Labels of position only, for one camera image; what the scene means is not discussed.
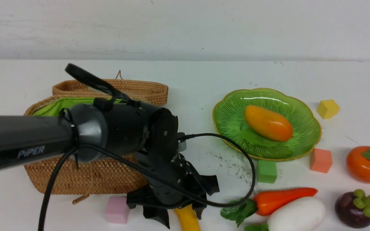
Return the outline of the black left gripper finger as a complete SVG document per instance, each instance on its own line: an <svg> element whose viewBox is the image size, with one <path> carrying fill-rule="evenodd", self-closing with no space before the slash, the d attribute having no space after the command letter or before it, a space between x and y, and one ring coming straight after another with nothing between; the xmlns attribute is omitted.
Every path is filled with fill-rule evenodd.
<svg viewBox="0 0 370 231"><path fill-rule="evenodd" d="M169 214L167 209L143 206L143 217L160 222L167 229L170 229Z"/></svg>
<svg viewBox="0 0 370 231"><path fill-rule="evenodd" d="M207 195L212 195L220 191L217 176L215 175L203 175L202 176L203 186L207 188L207 192L204 188L194 179L191 179L191 192L198 195L202 199L207 199ZM207 207L206 204L193 201L191 208L194 210L198 220L201 220L202 212Z"/></svg>

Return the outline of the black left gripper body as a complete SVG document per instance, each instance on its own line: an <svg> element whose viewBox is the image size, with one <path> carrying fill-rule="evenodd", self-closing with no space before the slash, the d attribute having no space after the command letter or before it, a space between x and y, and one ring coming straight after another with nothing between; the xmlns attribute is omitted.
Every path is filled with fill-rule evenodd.
<svg viewBox="0 0 370 231"><path fill-rule="evenodd" d="M148 184L127 194L127 205L133 209L181 209L191 205L204 209L198 199L205 197L205 177L200 175L184 156L176 151L167 159L138 151L134 153L138 171Z"/></svg>

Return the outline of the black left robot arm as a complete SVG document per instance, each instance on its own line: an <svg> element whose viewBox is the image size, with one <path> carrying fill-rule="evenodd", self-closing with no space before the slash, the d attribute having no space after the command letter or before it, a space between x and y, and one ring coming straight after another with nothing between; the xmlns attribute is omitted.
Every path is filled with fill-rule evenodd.
<svg viewBox="0 0 370 231"><path fill-rule="evenodd" d="M67 159L90 163L113 158L142 173L148 184L127 194L129 209L167 228L175 209L183 228L201 219L207 195L219 192L217 177L200 175L181 155L178 118L168 109L128 100L64 108L58 116L0 116L0 171L60 156L47 183L38 230L44 230L56 178Z"/></svg>

